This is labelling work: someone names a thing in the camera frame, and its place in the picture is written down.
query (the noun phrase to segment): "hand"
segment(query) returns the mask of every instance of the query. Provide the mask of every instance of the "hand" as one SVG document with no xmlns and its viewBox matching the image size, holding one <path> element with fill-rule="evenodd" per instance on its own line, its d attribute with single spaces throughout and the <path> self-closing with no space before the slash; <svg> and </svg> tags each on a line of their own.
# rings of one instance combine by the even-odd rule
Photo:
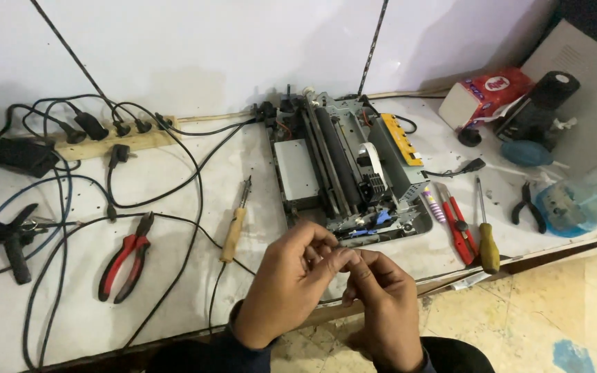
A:
<svg viewBox="0 0 597 373">
<path fill-rule="evenodd" d="M 302 221 L 273 242 L 234 321 L 234 335 L 248 348 L 265 348 L 301 325 L 354 250 L 337 248 L 333 233 Z"/>
<path fill-rule="evenodd" d="M 356 251 L 362 260 L 347 266 L 351 274 L 342 303 L 349 307 L 354 299 L 360 299 L 366 319 L 350 342 L 390 368 L 412 372 L 423 361 L 416 281 L 384 254 Z"/>
</svg>

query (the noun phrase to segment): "wooden handle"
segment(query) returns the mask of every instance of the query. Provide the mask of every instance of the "wooden handle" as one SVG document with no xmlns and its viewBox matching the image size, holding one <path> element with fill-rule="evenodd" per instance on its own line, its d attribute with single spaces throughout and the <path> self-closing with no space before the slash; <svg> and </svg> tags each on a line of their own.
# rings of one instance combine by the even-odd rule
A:
<svg viewBox="0 0 597 373">
<path fill-rule="evenodd" d="M 499 249 L 492 237 L 492 225 L 482 223 L 480 225 L 480 258 L 483 262 L 483 270 L 486 274 L 496 274 L 499 272 Z"/>
<path fill-rule="evenodd" d="M 234 216 L 229 223 L 229 230 L 225 244 L 222 247 L 222 254 L 220 254 L 220 261 L 223 263 L 231 263 L 236 254 L 236 245 L 239 243 L 239 236 L 241 235 L 241 228 L 244 226 L 245 209 L 238 207 L 234 210 Z"/>
</svg>

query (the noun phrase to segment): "left hand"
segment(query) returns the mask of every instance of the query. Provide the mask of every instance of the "left hand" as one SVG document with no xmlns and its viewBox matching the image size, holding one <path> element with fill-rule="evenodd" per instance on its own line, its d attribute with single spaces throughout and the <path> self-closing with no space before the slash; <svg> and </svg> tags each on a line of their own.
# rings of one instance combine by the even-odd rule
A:
<svg viewBox="0 0 597 373">
<path fill-rule="evenodd" d="M 360 261 L 354 250 L 338 246 L 333 233 L 305 220 L 269 245 L 234 321 L 239 342 L 265 348 L 301 325 L 341 268 Z"/>
</svg>

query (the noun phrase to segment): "tissue box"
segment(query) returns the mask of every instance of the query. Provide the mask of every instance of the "tissue box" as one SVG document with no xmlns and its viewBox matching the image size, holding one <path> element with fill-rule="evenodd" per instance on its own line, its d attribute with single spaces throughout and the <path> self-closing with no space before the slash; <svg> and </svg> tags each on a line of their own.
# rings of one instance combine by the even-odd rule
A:
<svg viewBox="0 0 597 373">
<path fill-rule="evenodd" d="M 499 114 L 505 105 L 532 88 L 533 81 L 514 67 L 469 78 L 453 86 L 439 107 L 439 115 L 453 130 L 459 131 L 469 124 L 482 123 L 477 118 Z"/>
</svg>

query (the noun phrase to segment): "striped handle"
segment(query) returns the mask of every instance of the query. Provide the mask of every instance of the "striped handle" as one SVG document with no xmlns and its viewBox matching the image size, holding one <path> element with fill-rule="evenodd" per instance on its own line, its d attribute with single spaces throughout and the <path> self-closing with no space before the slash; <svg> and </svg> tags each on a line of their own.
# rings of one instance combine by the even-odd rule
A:
<svg viewBox="0 0 597 373">
<path fill-rule="evenodd" d="M 430 210 L 432 210 L 432 213 L 435 215 L 436 221 L 442 224 L 445 223 L 446 216 L 444 216 L 441 207 L 439 207 L 439 203 L 437 203 L 435 199 L 432 197 L 432 193 L 430 193 L 430 190 L 426 187 L 422 194 L 427 199 L 428 206 L 430 207 Z"/>
</svg>

